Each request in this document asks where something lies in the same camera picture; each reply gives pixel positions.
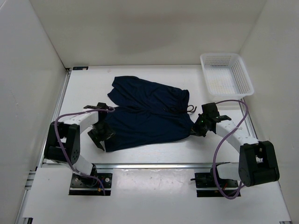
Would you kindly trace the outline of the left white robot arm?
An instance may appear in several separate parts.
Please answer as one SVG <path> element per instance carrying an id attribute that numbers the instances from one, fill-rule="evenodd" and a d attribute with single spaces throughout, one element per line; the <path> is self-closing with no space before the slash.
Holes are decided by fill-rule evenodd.
<path id="1" fill-rule="evenodd" d="M 87 134 L 95 146 L 104 150 L 104 141 L 112 138 L 115 131 L 105 121 L 115 108 L 105 103 L 87 105 L 81 112 L 60 115 L 49 126 L 44 157 L 69 167 L 73 173 L 82 176 L 82 182 L 92 187 L 98 181 L 96 167 L 80 154 L 81 134 Z"/>

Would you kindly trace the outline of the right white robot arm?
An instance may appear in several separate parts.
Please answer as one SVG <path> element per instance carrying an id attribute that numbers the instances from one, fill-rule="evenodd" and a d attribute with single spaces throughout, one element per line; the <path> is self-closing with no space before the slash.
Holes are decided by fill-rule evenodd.
<path id="1" fill-rule="evenodd" d="M 239 154 L 237 163 L 216 163 L 215 150 L 211 168 L 210 182 L 214 186 L 223 185 L 226 180 L 242 182 L 246 187 L 276 182 L 280 178 L 275 149 L 270 141 L 260 141 L 249 136 L 237 127 L 226 115 L 209 117 L 199 114 L 193 128 L 193 134 L 205 137 L 207 132 L 213 132 L 222 137 L 221 143 L 228 142 Z"/>

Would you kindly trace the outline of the navy blue shorts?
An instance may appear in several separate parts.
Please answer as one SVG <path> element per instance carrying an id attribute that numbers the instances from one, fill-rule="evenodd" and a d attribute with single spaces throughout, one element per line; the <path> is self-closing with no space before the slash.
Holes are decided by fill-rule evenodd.
<path id="1" fill-rule="evenodd" d="M 105 141 L 107 152 L 169 143 L 190 136 L 190 93 L 134 76 L 115 77 L 108 93 L 117 106 L 106 117 L 115 135 Z"/>

